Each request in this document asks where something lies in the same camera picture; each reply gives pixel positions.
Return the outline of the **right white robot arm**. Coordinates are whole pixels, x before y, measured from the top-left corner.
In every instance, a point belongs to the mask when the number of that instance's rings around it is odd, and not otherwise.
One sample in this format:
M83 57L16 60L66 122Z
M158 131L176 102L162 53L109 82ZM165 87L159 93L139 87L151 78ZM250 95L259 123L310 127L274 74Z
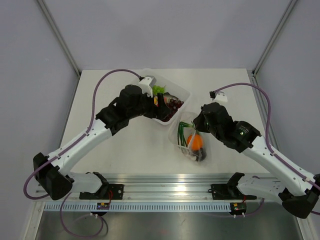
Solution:
M195 129L210 133L229 149L256 161L277 181L236 172L223 190L232 199L255 196L281 204L290 214L306 219L320 197L320 176L299 166L267 145L267 138L246 121L234 121L217 102L205 104L193 121Z

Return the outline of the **orange tangerine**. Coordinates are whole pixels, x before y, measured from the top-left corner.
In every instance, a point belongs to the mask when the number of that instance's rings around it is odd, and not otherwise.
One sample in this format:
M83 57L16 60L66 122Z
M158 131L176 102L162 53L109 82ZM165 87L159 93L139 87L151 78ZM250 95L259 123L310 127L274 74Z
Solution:
M203 138L199 134L189 135L186 143L187 143L187 146L190 147L192 151L197 151L200 148L203 148L204 146Z

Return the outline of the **green scallion bunch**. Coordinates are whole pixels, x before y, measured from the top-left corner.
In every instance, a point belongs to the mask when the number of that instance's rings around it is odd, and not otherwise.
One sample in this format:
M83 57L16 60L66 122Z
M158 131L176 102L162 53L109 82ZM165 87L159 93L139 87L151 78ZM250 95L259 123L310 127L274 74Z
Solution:
M185 138L185 135L184 135L185 128L192 128L193 129L194 128L194 124L193 123L187 123L187 122L184 122L184 121L180 121L178 123L177 143L178 143L179 146L182 146L182 147L187 147L188 146L186 138Z

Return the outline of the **clear zip top bag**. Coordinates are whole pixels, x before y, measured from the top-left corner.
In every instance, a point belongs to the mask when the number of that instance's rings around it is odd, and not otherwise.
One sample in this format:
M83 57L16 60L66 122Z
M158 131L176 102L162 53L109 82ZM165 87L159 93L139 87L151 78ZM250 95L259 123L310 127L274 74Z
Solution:
M194 112L182 112L172 123L168 139L174 149L194 166L205 167L209 164L210 150L204 133L196 129Z

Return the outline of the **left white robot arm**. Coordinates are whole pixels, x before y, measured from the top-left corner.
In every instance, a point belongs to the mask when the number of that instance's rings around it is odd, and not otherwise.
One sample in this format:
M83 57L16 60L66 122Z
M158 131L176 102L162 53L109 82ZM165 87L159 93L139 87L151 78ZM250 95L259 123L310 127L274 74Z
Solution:
M71 169L100 143L128 126L133 118L144 116L162 120L170 109L163 94L148 96L137 85L127 85L107 107L95 114L89 127L62 149L33 158L35 179L54 201L70 193L81 199L108 199L112 196L108 180L98 172L73 173Z

